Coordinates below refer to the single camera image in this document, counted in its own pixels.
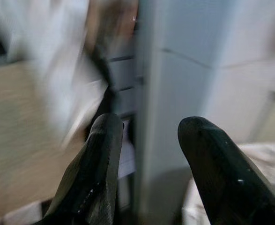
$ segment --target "white cloth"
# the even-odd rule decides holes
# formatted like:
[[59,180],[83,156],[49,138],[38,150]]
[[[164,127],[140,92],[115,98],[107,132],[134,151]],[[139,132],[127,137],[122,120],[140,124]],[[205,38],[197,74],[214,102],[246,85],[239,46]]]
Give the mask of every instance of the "white cloth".
[[42,219],[40,201],[33,202],[14,210],[0,218],[0,225],[30,225]]
[[88,5],[89,0],[0,0],[0,38],[8,56],[23,51],[32,59],[38,93],[63,145],[89,124],[107,87],[82,54]]

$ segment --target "blurry person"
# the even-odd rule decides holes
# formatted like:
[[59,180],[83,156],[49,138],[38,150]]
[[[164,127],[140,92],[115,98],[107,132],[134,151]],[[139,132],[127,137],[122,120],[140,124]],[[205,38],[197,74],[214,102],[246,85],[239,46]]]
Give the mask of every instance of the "blurry person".
[[0,0],[10,61],[26,56],[49,124],[66,147],[78,129],[113,111],[107,56],[129,39],[138,0]]

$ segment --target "white panel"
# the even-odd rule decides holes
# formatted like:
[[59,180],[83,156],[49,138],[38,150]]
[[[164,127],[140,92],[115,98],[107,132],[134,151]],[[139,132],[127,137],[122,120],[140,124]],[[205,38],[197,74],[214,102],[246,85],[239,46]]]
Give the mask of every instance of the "white panel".
[[134,89],[119,92],[118,115],[133,113],[135,111],[135,91]]
[[117,90],[133,87],[135,80],[134,60],[122,60],[109,63],[113,83]]
[[128,124],[129,121],[123,121],[124,132],[122,150],[119,157],[119,173],[118,179],[121,179],[135,172],[134,147],[128,139]]
[[170,0],[162,48],[214,65],[235,0]]
[[219,70],[205,116],[233,141],[249,141],[267,110],[273,74],[266,62]]
[[155,84],[158,93],[148,103],[154,116],[144,130],[152,131],[143,151],[147,162],[143,185],[149,188],[146,207],[150,213],[145,224],[168,225],[182,203],[190,178],[178,142],[178,125],[183,118],[201,113],[212,71],[173,54],[161,54],[162,67],[156,74],[159,83]]
[[275,0],[239,0],[232,17],[222,66],[275,54]]

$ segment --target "wooden floor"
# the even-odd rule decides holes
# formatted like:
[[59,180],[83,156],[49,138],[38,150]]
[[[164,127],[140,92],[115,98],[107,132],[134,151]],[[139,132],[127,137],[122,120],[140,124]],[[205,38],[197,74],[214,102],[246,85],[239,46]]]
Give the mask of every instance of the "wooden floor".
[[24,63],[0,67],[0,216],[52,197],[83,138],[61,151]]

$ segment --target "white wall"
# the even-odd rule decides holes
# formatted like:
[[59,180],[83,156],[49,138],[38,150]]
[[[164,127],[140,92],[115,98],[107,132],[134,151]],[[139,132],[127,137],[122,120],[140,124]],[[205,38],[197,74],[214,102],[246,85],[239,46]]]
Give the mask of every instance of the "white wall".
[[142,18],[154,24],[145,49],[150,58],[143,62],[144,144],[137,149],[143,224],[168,225],[180,212],[191,171],[178,143],[178,124],[202,113],[234,2],[156,1],[153,18]]
[[275,79],[275,0],[240,0],[204,116],[234,141],[256,140],[272,107]]

